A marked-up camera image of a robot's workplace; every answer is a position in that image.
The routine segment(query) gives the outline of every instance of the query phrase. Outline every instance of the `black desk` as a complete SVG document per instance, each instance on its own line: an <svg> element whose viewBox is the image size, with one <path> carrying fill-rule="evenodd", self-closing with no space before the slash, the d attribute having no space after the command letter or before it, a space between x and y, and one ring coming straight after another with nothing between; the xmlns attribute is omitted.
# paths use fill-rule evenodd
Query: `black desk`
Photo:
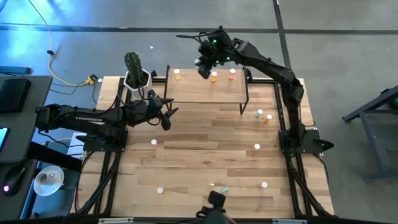
<svg viewBox="0 0 398 224"><path fill-rule="evenodd" d="M5 80L13 78L26 78L31 85L20 113L0 114L0 127L10 129L0 152L0 164L25 159L35 131L35 109L37 106L44 105L52 82L50 76L0 77L0 88Z"/></svg>
<svg viewBox="0 0 398 224"><path fill-rule="evenodd" d="M3 164L0 165L0 180L4 179L9 169L15 164ZM24 208L27 193L30 189L30 185L34 178L37 160L28 159L24 162L24 167L26 168L24 178L21 183L21 188L18 193L12 197L7 197L0 193L0 221L1 220L18 220L21 216L22 209Z"/></svg>
<svg viewBox="0 0 398 224"><path fill-rule="evenodd" d="M0 193L0 220L19 219L26 201L32 179L36 172L37 161L48 162L67 169L80 171L81 160L54 151L41 144L32 142L35 131L37 106L43 106L50 91L52 77L0 77L0 88L7 79L26 78L30 80L30 88L24 107L20 113L0 114L0 127L9 128L8 137L0 152L0 182L3 182L6 172L23 159L27 159L26 175L18 193L6 197Z"/></svg>

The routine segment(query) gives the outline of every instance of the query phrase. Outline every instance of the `wooden tabletop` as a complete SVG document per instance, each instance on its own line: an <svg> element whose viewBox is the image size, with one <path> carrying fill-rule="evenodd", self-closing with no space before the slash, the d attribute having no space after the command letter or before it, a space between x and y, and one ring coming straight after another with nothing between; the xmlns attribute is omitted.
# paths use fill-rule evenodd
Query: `wooden tabletop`
<svg viewBox="0 0 398 224"><path fill-rule="evenodd" d="M216 82L205 80L195 69L180 69L180 79L176 79L174 69L169 69L167 98L174 103L245 103L246 85L243 70L236 70L234 79L229 79L228 69L215 69Z"/></svg>
<svg viewBox="0 0 398 224"><path fill-rule="evenodd" d="M112 104L119 78L104 77L98 109ZM163 95L164 84L154 83L154 90ZM236 105L173 103L173 108L180 109L172 116L169 131L148 124L129 128L112 216L194 217L202 205L208 205L211 190L230 186L224 206L230 217L294 217L285 159L277 136L274 88L269 84L249 84L249 95L243 115ZM267 124L256 119L258 109L275 119ZM306 93L302 120L306 125L313 123ZM150 144L152 139L157 140L158 147ZM261 145L259 150L254 150L255 143ZM103 152L96 152L87 160L78 189L79 208L98 185L103 157ZM333 213L322 163L310 154L302 157L308 187L324 208ZM268 188L259 188L263 181ZM158 187L164 188L163 194L157 193ZM301 190L297 192L300 207L305 211Z"/></svg>

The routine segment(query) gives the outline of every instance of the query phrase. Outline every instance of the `white cable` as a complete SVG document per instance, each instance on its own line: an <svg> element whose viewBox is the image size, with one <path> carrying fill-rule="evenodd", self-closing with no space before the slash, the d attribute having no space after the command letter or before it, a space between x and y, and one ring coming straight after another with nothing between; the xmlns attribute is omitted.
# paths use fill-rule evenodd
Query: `white cable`
<svg viewBox="0 0 398 224"><path fill-rule="evenodd" d="M47 27L47 30L49 31L50 38L51 38L50 50L53 52L53 50L52 50L53 40L52 40L52 33L51 33L51 30L50 30L50 27L49 27L49 25L47 24L47 22L45 21L45 19L43 18L43 16L41 15L41 13L39 12L39 10L37 10L37 8L35 7L35 5L33 5L33 3L32 3L30 0L28 0L28 1L29 1L29 3L33 6L33 8L36 10L36 12L39 14L39 16L42 18L42 20L43 20L45 26ZM53 60L51 60L51 55L49 54L49 60L48 60L47 66L48 66L48 68L49 68L49 71L51 72L51 74L52 74L55 78L57 78L57 79L60 80L61 82L65 83L65 84L67 84L67 85L70 85L70 86L83 86L83 85L87 85L86 83L83 83L83 84L72 84L72 83L68 83L68 82L66 82L65 80L63 80L63 79L61 79L60 77L58 77L58 76L55 74L55 72L51 69L52 61L53 61Z"/></svg>

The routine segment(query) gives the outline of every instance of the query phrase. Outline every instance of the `desk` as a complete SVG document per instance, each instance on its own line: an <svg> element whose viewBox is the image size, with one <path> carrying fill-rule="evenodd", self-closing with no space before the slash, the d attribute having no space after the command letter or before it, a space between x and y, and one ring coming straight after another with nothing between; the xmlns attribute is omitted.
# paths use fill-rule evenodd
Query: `desk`
<svg viewBox="0 0 398 224"><path fill-rule="evenodd" d="M98 109L112 104L119 78L104 77ZM154 83L153 87L159 95L164 92L164 83ZM279 120L264 124L254 117L258 109L277 117L274 87L251 83L249 95L251 100L243 115L235 105L173 103L180 109L172 116L169 131L148 124L129 128L111 215L194 217L202 205L207 205L211 189L229 185L224 207L230 217L293 218L285 157L277 135ZM307 94L302 100L302 120L306 125L313 122ZM157 140L157 148L150 144L151 139ZM255 143L261 145L259 150L253 149ZM96 152L86 162L78 191L79 207L98 185L103 157L103 152ZM313 155L302 157L308 187L333 213L322 163ZM259 188L262 181L268 183L267 189ZM163 194L156 192L158 187L164 188ZM304 211L300 190L298 195Z"/></svg>
<svg viewBox="0 0 398 224"><path fill-rule="evenodd" d="M0 88L5 80L13 78L26 78L31 84L24 107L20 113L0 114L0 126L10 129L6 142L0 153L0 163L19 162L25 159L29 144L35 131L37 106L43 106L50 90L52 77L50 76L25 76L25 77L0 77Z"/></svg>

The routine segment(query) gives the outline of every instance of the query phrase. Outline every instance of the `gray floor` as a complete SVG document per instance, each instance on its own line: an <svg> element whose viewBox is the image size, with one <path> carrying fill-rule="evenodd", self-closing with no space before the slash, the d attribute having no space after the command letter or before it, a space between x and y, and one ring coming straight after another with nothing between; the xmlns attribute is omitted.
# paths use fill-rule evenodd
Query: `gray floor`
<svg viewBox="0 0 398 224"><path fill-rule="evenodd" d="M36 0L51 25L144 28L276 29L272 0ZM398 29L395 0L279 0L285 29L383 30ZM0 22L42 24L26 0L10 0ZM123 75L127 51L140 55L147 70L163 75L167 64L193 68L197 43L177 39L173 32L54 32L57 51L53 69L70 82L92 73L99 77ZM236 33L259 51L283 63L278 34ZM314 120L322 138L335 143L325 153L335 213L340 217L398 222L398 179L365 184L364 174L375 171L362 124L345 124L341 117L398 83L398 35L286 35L290 62L305 79ZM34 75L50 75L47 32L0 31L0 63L29 66ZM53 86L54 90L72 91ZM92 87L72 96L50 93L47 103L92 107ZM56 130L55 138L71 131ZM46 139L34 136L37 142Z"/></svg>

